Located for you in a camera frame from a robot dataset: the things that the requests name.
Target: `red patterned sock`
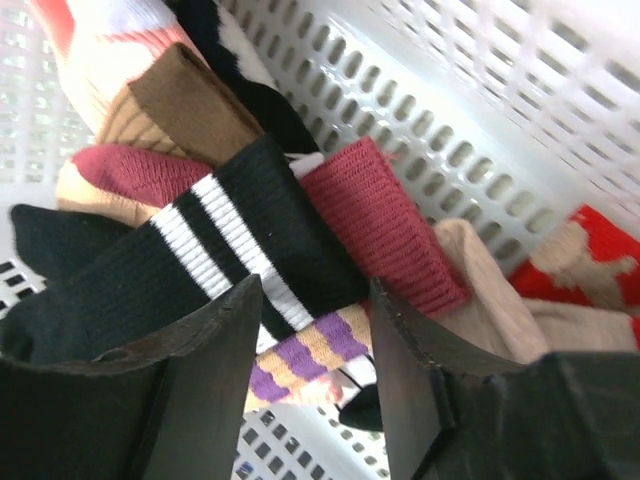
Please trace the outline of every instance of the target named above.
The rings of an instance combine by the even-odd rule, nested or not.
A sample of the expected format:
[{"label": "red patterned sock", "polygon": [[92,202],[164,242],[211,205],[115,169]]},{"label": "red patterned sock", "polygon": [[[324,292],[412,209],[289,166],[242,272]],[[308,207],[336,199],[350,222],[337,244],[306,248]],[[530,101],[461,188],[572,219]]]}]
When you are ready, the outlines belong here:
[{"label": "red patterned sock", "polygon": [[348,146],[300,183],[366,276],[385,280],[424,315],[469,298],[373,140]]},{"label": "red patterned sock", "polygon": [[640,346],[640,242],[580,207],[509,278],[525,298],[626,312]]}]

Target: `pink sock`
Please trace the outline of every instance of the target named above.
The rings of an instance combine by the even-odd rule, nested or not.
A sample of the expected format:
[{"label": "pink sock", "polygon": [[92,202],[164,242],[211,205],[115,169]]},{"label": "pink sock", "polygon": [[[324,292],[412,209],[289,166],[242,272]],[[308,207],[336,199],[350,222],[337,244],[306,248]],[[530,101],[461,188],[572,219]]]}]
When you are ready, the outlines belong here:
[{"label": "pink sock", "polygon": [[195,46],[162,0],[29,0],[53,44],[60,83],[96,132],[111,101],[173,43]]}]

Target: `black sock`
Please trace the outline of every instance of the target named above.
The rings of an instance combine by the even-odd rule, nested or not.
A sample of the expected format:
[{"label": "black sock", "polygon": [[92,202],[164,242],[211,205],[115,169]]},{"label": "black sock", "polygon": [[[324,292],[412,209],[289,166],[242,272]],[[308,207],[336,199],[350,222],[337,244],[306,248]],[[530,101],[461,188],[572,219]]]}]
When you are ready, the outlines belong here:
[{"label": "black sock", "polygon": [[99,215],[31,205],[13,207],[11,222],[20,259],[52,282],[71,277],[132,230]]},{"label": "black sock", "polygon": [[374,384],[363,387],[360,393],[344,406],[338,420],[347,427],[382,432],[378,386]]},{"label": "black sock", "polygon": [[228,12],[222,13],[221,18],[220,7],[214,0],[177,0],[168,2],[168,5],[209,67],[284,152],[308,154],[318,151],[318,145],[287,99],[277,90],[251,81],[240,72],[238,57],[243,56],[248,45],[236,41],[238,39],[230,34],[221,38],[220,28]]},{"label": "black sock", "polygon": [[258,353],[368,295],[269,137],[73,277],[13,307],[0,347],[34,363],[91,360],[202,307],[249,273],[261,275],[265,291]]}]

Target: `plastic basket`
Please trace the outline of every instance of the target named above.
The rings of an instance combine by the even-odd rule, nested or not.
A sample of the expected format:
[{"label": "plastic basket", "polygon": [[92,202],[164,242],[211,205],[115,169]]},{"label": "plastic basket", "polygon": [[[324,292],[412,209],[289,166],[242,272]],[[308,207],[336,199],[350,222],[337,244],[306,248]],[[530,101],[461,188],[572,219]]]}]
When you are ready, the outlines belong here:
[{"label": "plastic basket", "polygon": [[[579,203],[640,218],[640,3],[223,0],[326,152],[362,135],[395,153],[426,218],[468,219],[505,271]],[[0,310],[42,288],[10,205],[53,205],[91,141],[23,0],[0,0]],[[247,415],[235,478],[389,476],[383,439],[332,408]]]}]

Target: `purple stripe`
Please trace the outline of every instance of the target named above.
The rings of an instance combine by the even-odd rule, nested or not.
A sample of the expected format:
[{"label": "purple stripe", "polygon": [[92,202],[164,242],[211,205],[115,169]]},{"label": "purple stripe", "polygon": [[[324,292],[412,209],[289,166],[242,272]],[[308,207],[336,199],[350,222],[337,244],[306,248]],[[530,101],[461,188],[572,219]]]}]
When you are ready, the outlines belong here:
[{"label": "purple stripe", "polygon": [[249,388],[260,400],[275,402],[289,395],[289,390],[282,388],[273,379],[273,375],[262,370],[254,363],[249,379]]},{"label": "purple stripe", "polygon": [[316,363],[311,355],[311,350],[303,345],[296,336],[280,342],[274,347],[274,351],[295,375],[304,378],[307,382],[328,371],[324,365]]},{"label": "purple stripe", "polygon": [[369,349],[353,338],[351,327],[336,312],[318,319],[314,326],[327,339],[331,350],[341,355],[345,361],[363,355]]}]

